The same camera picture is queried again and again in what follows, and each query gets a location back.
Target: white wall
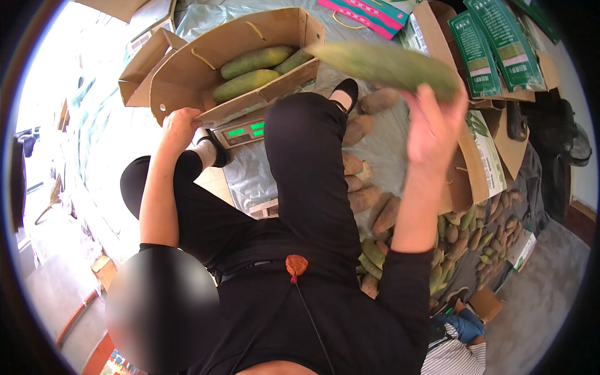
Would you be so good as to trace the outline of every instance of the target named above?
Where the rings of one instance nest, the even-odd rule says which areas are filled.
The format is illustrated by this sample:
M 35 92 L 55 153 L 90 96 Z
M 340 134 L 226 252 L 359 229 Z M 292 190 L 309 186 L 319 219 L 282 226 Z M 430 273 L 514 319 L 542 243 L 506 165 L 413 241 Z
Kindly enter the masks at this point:
M 598 207 L 598 162 L 596 159 L 598 148 L 583 87 L 563 42 L 552 46 L 548 41 L 547 49 L 559 72 L 560 96 L 569 101 L 575 112 L 575 121 L 584 128 L 592 144 L 592 157 L 589 163 L 585 167 L 571 167 L 571 200 L 576 199 L 596 212 Z

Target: person in striped shirt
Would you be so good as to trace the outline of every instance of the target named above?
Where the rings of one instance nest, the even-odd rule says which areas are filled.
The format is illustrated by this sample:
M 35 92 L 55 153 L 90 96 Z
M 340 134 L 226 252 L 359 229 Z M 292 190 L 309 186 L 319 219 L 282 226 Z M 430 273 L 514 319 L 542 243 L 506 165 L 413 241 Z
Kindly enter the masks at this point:
M 485 371 L 484 327 L 461 301 L 469 289 L 450 294 L 442 313 L 433 319 L 444 325 L 446 336 L 429 344 L 421 375 L 481 375 Z M 454 309 L 452 314 L 444 311 Z

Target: concrete floor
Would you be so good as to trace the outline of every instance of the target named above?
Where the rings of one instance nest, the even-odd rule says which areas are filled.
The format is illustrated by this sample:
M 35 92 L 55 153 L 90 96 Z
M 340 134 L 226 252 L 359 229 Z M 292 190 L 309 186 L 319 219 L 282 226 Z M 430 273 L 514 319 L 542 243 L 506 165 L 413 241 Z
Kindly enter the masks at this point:
M 529 374 L 562 326 L 581 285 L 590 248 L 550 220 L 531 258 L 497 295 L 506 301 L 486 326 L 488 375 Z

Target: person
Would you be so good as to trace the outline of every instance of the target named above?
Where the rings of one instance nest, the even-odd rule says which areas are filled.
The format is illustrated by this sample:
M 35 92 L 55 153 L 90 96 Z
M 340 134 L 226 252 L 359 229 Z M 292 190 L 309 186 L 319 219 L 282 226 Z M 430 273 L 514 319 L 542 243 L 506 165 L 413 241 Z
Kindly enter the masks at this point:
M 485 371 L 484 326 L 461 300 L 468 287 L 452 292 L 433 319 L 443 325 L 446 337 L 429 344 L 422 375 L 481 375 Z
M 293 94 L 267 112 L 278 218 L 255 220 L 194 184 L 205 168 L 227 163 L 211 134 L 189 147 L 203 131 L 192 121 L 197 109 L 171 113 L 152 157 L 124 170 L 122 196 L 140 221 L 140 250 L 179 247 L 218 283 L 212 352 L 184 373 L 419 373 L 428 343 L 430 249 L 467 94 L 462 83 L 452 103 L 438 103 L 427 85 L 402 94 L 411 111 L 409 162 L 375 300 L 356 280 L 361 244 L 341 156 L 358 100 L 354 80 L 342 81 L 328 99 Z M 285 265 L 292 254 L 308 262 L 295 286 Z

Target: black shoe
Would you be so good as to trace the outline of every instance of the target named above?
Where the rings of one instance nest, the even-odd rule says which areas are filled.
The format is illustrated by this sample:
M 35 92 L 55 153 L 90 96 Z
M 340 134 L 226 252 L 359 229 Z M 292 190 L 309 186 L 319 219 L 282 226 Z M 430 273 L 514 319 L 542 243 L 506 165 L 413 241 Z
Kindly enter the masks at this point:
M 223 168 L 231 162 L 230 154 L 227 152 L 227 150 L 225 150 L 225 147 L 223 147 L 221 142 L 217 140 L 215 134 L 212 131 L 206 129 L 206 132 L 208 133 L 208 135 L 200 138 L 196 143 L 196 146 L 199 145 L 200 142 L 202 142 L 205 139 L 211 141 L 211 143 L 215 146 L 215 149 L 217 149 L 217 157 L 215 158 L 215 163 L 211 165 L 211 167 Z
M 337 85 L 335 87 L 335 89 L 333 90 L 333 92 L 331 94 L 333 95 L 333 93 L 337 90 L 341 90 L 341 91 L 345 92 L 352 99 L 352 104 L 350 105 L 350 108 L 345 109 L 344 106 L 341 105 L 341 103 L 337 100 L 332 100 L 332 99 L 329 99 L 329 100 L 331 100 L 335 104 L 337 104 L 337 106 L 341 109 L 341 111 L 344 112 L 344 114 L 346 116 L 348 116 L 348 113 L 350 113 L 352 111 L 352 109 L 356 105 L 356 102 L 358 101 L 358 84 L 352 78 L 346 78 L 342 82 L 340 82 L 339 85 Z
M 466 303 L 464 301 L 464 297 L 469 293 L 469 287 L 468 286 L 463 286 L 462 288 L 450 293 L 448 295 L 448 297 L 446 298 L 446 305 L 444 306 L 444 309 L 447 311 L 450 308 L 455 308 L 456 307 L 456 301 L 460 298 L 461 301 L 463 301 L 464 303 Z

